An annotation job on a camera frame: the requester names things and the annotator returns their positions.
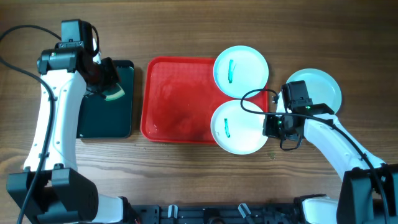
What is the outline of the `green yellow scrub sponge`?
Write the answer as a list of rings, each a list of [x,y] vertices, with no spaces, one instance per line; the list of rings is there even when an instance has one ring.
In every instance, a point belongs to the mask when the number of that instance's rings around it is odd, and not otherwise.
[[[125,92],[121,88],[121,86],[118,83],[116,83],[109,89],[105,90],[103,92],[103,95],[105,96],[106,101],[113,101],[113,100],[117,100],[118,98],[124,96]]]

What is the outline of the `white plate bottom stained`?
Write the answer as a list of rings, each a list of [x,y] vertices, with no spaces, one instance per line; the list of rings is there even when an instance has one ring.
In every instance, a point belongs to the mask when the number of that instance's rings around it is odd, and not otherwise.
[[[231,100],[220,105],[211,117],[211,134],[221,148],[232,154],[246,155],[265,145],[262,134],[264,115],[249,101]]]

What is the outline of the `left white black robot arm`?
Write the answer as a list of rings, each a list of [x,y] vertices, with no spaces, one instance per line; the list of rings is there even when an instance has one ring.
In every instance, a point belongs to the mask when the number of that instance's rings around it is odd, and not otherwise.
[[[83,47],[44,50],[38,59],[41,100],[34,142],[24,170],[6,189],[31,223],[139,223],[125,197],[101,195],[78,172],[76,134],[87,88],[107,91],[120,81],[111,58]]]

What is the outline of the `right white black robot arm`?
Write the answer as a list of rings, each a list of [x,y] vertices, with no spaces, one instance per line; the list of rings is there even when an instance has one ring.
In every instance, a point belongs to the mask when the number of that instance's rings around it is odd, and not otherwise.
[[[298,198],[304,223],[397,223],[397,165],[371,154],[333,114],[267,113],[264,134],[284,141],[306,139],[342,180],[340,197]]]

